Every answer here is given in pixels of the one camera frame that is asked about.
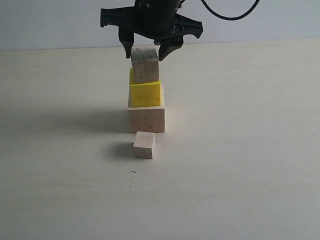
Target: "black cable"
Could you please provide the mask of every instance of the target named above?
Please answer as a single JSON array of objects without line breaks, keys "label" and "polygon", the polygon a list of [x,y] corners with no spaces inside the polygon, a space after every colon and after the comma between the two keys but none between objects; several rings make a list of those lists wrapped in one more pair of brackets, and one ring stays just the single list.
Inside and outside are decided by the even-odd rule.
[{"label": "black cable", "polygon": [[260,2],[260,0],[255,0],[254,4],[252,5],[252,7],[250,7],[250,9],[248,11],[246,11],[244,14],[240,15],[240,16],[236,16],[236,17],[228,17],[228,16],[222,16],[219,13],[215,12],[212,10],[212,8],[208,5],[208,3],[205,0],[200,0],[203,5],[206,7],[206,9],[208,9],[208,11],[210,13],[212,13],[213,15],[215,15],[216,17],[223,19],[223,20],[227,20],[227,21],[236,21],[236,20],[240,20],[245,18],[246,16],[248,16],[258,5],[258,3]]}]

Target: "white wall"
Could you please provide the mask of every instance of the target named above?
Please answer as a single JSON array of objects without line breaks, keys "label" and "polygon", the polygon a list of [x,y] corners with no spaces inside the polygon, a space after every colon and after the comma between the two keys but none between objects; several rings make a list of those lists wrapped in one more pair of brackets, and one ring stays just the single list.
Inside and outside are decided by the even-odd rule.
[{"label": "white wall", "polygon": [[[207,0],[221,14],[236,16],[254,0]],[[120,46],[118,28],[100,28],[100,8],[134,0],[0,0],[0,50]],[[212,16],[200,0],[186,0],[179,13],[203,22],[200,40],[186,43],[260,41],[320,37],[320,0],[261,0],[247,18],[228,22]],[[152,41],[136,37],[136,45]]]}]

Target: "block tower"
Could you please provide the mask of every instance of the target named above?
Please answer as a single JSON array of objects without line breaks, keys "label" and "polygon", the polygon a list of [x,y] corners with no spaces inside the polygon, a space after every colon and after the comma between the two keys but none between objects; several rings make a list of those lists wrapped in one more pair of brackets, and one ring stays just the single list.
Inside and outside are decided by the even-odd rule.
[{"label": "block tower", "polygon": [[166,122],[164,86],[159,78],[159,59],[154,47],[131,52],[128,113],[131,132],[164,133]]}]

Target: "yellow block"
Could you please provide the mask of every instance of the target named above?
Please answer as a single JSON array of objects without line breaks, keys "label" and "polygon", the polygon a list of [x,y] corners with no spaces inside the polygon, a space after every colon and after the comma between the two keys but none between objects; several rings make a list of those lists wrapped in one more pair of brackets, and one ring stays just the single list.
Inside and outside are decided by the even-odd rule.
[{"label": "yellow block", "polygon": [[130,97],[132,107],[155,107],[161,105],[161,81],[135,83],[134,70],[130,68]]}]

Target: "large wooden block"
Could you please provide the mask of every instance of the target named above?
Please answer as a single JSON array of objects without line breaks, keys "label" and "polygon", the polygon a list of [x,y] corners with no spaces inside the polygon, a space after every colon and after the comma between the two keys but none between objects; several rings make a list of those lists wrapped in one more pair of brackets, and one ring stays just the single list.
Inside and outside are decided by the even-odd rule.
[{"label": "large wooden block", "polygon": [[135,84],[134,71],[131,68],[129,87],[132,107],[161,105],[161,81]]},{"label": "large wooden block", "polygon": [[133,144],[134,156],[137,158],[152,159],[156,147],[156,134],[153,132],[138,131]]},{"label": "large wooden block", "polygon": [[160,106],[132,107],[131,97],[129,96],[128,113],[132,133],[164,133],[166,130],[166,107],[164,86],[161,85]]},{"label": "large wooden block", "polygon": [[131,51],[131,62],[136,84],[159,81],[159,59],[154,47],[133,48]]}]

